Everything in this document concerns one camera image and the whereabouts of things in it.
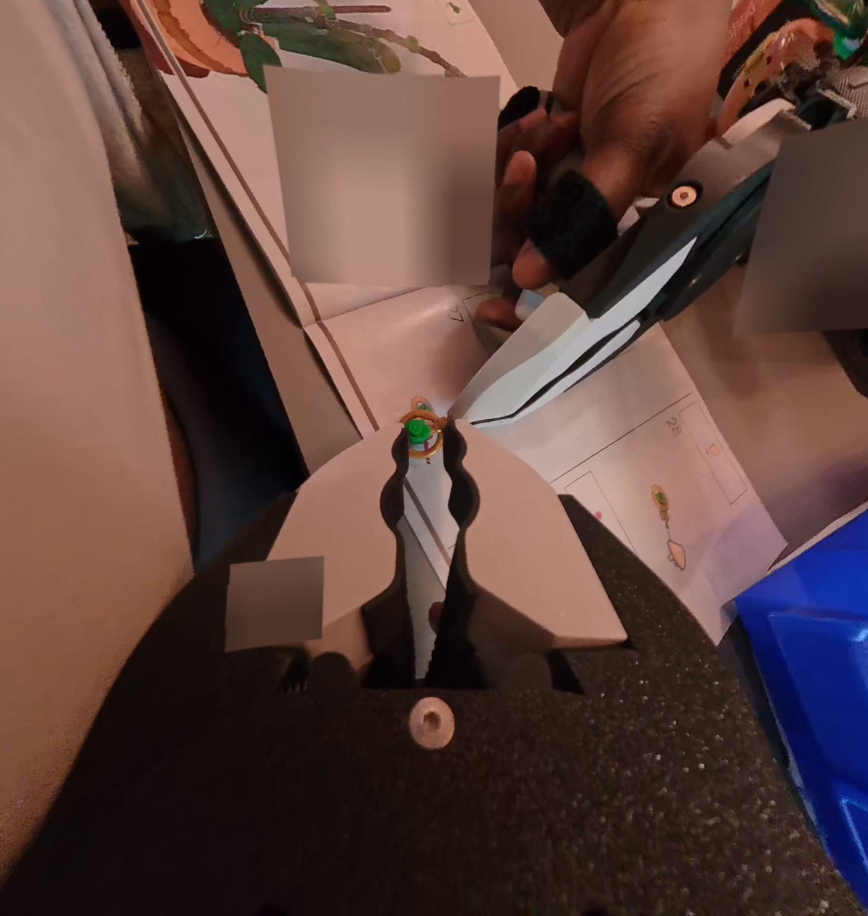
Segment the pale desk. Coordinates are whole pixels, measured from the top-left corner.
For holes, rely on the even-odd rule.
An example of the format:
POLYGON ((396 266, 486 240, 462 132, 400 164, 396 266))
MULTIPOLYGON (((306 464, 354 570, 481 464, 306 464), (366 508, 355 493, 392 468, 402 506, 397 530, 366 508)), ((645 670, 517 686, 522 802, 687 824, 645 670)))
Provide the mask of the pale desk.
POLYGON ((818 333, 734 330, 744 274, 733 267, 663 329, 788 556, 868 503, 868 399, 818 333))

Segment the colourful toy brick model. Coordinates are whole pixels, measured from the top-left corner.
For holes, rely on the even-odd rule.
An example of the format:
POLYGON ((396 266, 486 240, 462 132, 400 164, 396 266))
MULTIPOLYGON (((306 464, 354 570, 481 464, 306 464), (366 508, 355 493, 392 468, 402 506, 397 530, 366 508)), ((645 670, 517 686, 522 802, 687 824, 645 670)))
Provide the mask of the colourful toy brick model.
POLYGON ((858 67, 868 67, 868 1, 736 2, 717 88, 718 132, 772 99, 797 104, 858 67))

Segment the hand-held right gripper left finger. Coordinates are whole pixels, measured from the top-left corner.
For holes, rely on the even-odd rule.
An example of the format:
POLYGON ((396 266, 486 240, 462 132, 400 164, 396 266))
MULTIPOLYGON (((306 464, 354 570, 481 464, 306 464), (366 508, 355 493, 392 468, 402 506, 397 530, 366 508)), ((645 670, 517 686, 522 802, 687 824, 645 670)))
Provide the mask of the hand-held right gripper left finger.
POLYGON ((299 489, 268 561, 321 558, 321 621, 284 647, 338 652, 370 681, 412 681, 416 647, 407 599, 405 429, 380 429, 322 466, 299 489))

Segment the beige cloth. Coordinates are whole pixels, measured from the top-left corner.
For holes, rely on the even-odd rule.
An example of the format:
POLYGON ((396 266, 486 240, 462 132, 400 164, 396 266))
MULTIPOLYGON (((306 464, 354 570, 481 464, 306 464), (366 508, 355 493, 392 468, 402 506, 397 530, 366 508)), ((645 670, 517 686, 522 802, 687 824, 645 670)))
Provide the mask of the beige cloth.
POLYGON ((46 2, 0 2, 0 883, 191 574, 103 135, 46 2))

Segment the person's left hand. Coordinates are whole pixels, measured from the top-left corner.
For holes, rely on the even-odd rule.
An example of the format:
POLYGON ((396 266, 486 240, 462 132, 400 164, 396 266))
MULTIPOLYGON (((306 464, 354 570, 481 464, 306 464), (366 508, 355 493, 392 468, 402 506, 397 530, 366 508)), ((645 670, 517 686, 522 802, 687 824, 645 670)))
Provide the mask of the person's left hand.
POLYGON ((730 1, 542 2, 562 46, 552 107, 500 119, 492 264, 505 289, 573 277, 705 142, 730 1))

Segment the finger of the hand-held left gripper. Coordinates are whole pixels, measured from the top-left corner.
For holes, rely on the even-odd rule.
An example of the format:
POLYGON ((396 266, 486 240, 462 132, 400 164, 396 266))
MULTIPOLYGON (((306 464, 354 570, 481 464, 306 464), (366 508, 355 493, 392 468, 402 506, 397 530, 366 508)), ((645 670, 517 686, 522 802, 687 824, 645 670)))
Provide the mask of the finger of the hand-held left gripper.
POLYGON ((621 238, 610 250, 610 255, 622 255, 619 264, 604 256, 590 267, 590 281, 600 280, 600 268, 611 269, 611 274, 587 293, 586 305, 574 300, 573 291, 545 298, 466 385, 451 406, 451 418, 469 418, 476 407, 520 406, 591 346, 634 320, 643 324, 644 332, 621 353, 629 354, 653 339, 659 321, 656 309, 665 303, 669 283, 698 252, 698 239, 680 239, 655 256, 647 242, 621 238))
POLYGON ((643 324, 634 320, 606 340, 591 346, 578 360, 542 385, 520 406, 476 407, 468 412, 469 422, 477 428, 488 428, 514 422, 548 405, 627 349, 644 332, 643 324))

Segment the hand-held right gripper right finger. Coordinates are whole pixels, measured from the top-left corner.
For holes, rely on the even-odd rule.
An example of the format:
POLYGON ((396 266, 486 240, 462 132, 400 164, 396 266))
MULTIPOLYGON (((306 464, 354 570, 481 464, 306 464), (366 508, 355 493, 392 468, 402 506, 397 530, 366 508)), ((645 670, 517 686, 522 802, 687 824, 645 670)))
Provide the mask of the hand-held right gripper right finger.
POLYGON ((459 532, 430 682, 500 683, 520 659, 626 645, 552 486, 466 420, 449 420, 443 443, 459 532))

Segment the white instruction booklet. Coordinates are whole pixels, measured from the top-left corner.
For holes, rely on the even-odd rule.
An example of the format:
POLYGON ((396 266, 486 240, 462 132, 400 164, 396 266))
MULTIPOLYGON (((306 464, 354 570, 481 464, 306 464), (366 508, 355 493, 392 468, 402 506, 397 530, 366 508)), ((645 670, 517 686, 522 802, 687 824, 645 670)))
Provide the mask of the white instruction booklet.
MULTIPOLYGON (((470 2, 128 2, 172 100, 289 297, 362 436, 426 396, 447 413, 497 344, 470 287, 305 283, 289 264, 263 59, 292 70, 497 77, 517 89, 470 2)), ((785 539, 663 330, 548 406, 488 431, 575 497, 718 643, 728 601, 785 539)))

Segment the blue plastic bin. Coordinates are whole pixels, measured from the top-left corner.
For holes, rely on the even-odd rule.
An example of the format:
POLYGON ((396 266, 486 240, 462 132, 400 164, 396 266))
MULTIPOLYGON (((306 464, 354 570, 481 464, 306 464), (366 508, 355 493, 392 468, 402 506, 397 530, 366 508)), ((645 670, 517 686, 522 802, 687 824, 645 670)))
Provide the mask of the blue plastic bin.
POLYGON ((868 910, 868 503, 735 604, 788 775, 868 910))

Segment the small green gold toy piece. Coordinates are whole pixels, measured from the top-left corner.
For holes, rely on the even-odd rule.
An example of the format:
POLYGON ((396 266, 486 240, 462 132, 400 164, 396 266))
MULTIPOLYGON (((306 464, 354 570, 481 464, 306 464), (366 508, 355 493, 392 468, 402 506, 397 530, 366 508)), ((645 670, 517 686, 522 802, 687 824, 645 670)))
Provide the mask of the small green gold toy piece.
POLYGON ((438 414, 429 398, 413 396, 410 409, 400 419, 408 442, 408 456, 413 461, 431 465, 443 448, 449 417, 438 414))

